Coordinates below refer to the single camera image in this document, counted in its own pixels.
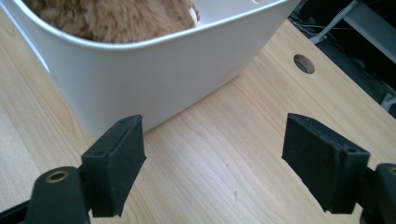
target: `wood grain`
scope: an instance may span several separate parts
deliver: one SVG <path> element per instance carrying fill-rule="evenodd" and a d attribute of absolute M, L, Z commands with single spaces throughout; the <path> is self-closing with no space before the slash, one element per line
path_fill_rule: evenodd
<path fill-rule="evenodd" d="M 300 71 L 293 56 L 314 66 Z M 92 143 L 7 16 L 0 12 L 0 210 L 30 197 L 39 174 L 80 164 Z M 251 65 L 145 133 L 148 156 L 122 218 L 92 223 L 358 223 L 323 213 L 281 160 L 289 112 L 318 119 L 396 163 L 396 123 L 285 22 Z"/>

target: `desk grommet hole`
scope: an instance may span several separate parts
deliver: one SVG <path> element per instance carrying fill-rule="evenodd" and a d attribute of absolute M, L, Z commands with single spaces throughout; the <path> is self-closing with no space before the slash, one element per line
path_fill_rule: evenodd
<path fill-rule="evenodd" d="M 315 73 L 315 66 L 307 57 L 302 54 L 296 54 L 293 57 L 294 63 L 296 66 L 303 72 L 307 74 Z"/>

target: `desk surface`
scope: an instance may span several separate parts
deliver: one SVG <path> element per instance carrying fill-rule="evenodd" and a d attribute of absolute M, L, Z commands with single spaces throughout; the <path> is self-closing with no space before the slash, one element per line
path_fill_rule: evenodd
<path fill-rule="evenodd" d="M 300 71 L 302 54 L 315 73 Z M 148 156 L 122 218 L 93 223 L 358 223 L 323 213 L 281 160 L 287 114 L 318 119 L 396 163 L 396 122 L 285 22 L 251 65 L 145 134 Z M 20 35 L 0 12 L 0 210 L 26 201 L 49 169 L 91 145 Z"/>

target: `plush toy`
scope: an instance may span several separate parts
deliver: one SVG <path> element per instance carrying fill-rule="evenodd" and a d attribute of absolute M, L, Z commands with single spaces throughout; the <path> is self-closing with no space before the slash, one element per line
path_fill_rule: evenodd
<path fill-rule="evenodd" d="M 195 27 L 190 0 L 23 0 L 50 25 L 81 38 L 130 43 Z"/>

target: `black object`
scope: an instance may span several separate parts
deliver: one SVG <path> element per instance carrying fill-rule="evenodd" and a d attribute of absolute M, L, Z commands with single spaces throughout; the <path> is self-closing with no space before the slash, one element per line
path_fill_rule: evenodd
<path fill-rule="evenodd" d="M 370 153 L 317 120 L 288 114 L 284 159 L 324 211 L 351 214 L 362 223 L 396 223 L 396 165 L 367 167 Z"/>
<path fill-rule="evenodd" d="M 59 167 L 35 182 L 30 202 L 0 214 L 0 223 L 89 223 L 94 217 L 121 216 L 146 159 L 142 116 L 116 122 L 82 156 L 82 165 Z"/>

